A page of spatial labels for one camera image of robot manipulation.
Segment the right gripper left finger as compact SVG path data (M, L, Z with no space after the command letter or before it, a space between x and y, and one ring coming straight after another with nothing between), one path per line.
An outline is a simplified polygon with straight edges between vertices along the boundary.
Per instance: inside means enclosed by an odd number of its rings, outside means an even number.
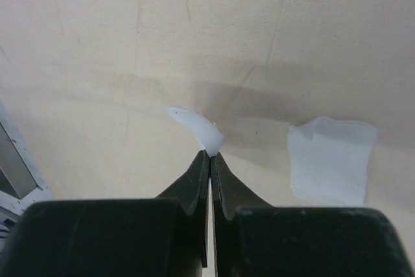
M1 253L2 276L200 276L210 160L200 151L153 199L38 202Z

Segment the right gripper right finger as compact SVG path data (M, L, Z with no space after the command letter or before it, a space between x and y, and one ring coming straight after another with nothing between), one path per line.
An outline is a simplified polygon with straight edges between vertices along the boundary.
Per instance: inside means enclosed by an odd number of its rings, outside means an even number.
M370 208L275 207L210 161L217 276L413 276L392 223Z

